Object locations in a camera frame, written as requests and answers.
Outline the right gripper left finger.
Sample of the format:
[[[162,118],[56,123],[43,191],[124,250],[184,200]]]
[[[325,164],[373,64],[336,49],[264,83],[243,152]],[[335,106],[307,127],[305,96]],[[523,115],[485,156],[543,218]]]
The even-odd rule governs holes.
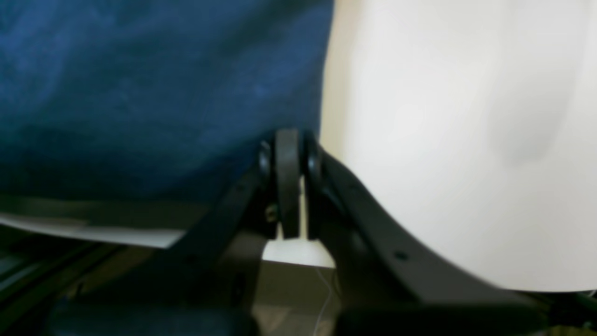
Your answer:
[[[277,130],[215,206],[168,249],[62,308],[49,336],[258,336],[266,243],[300,236],[298,130]]]

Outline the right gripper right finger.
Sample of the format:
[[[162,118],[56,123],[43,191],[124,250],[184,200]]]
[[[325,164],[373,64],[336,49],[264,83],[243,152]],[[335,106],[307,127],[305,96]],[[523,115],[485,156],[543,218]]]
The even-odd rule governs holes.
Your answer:
[[[395,221],[350,170],[303,137],[307,232],[335,261],[335,336],[539,336],[535,304],[465,272]]]

